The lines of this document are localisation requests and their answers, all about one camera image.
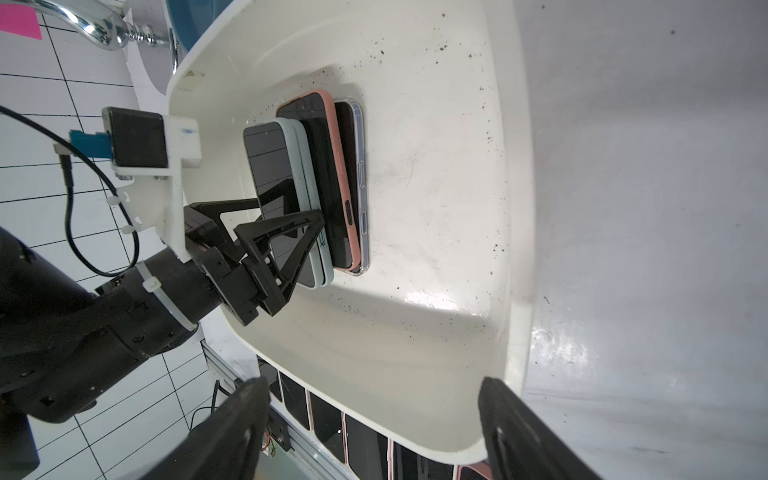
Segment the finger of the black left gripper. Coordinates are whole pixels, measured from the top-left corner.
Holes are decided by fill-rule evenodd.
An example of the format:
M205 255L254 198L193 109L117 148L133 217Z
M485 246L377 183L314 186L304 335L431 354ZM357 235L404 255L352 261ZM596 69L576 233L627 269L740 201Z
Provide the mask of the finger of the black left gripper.
M234 228L246 267L265 300L289 300L300 285L326 285L324 218L317 210L259 219Z
M236 240L234 229L240 224L253 221L251 215L256 212L256 219L260 218L261 204L257 198L217 200L199 202L197 211L214 221L214 223L231 240Z

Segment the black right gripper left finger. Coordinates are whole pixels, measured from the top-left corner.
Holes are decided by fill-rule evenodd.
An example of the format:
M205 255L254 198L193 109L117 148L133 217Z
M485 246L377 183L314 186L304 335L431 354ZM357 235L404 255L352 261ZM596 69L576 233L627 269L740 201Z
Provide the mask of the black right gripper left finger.
M253 479L261 455L265 427L248 419L254 413L245 397L262 396L270 405L266 379L258 377L235 390L176 449L143 477L145 479Z

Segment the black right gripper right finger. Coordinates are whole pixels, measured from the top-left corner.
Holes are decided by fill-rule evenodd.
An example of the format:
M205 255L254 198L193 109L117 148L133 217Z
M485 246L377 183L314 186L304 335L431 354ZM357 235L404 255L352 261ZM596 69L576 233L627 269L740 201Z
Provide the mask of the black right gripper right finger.
M600 478L500 379L483 379L478 409L495 479Z

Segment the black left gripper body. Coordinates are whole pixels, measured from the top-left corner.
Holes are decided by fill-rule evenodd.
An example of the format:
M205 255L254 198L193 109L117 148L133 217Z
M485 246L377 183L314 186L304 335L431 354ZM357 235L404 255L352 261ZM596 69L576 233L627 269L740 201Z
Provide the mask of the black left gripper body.
M262 290L241 263L245 250L239 240L231 240L213 220L198 212L198 203L183 210L187 247L195 265L210 280L223 305L243 325L252 322L260 311L276 315L288 300L263 298Z

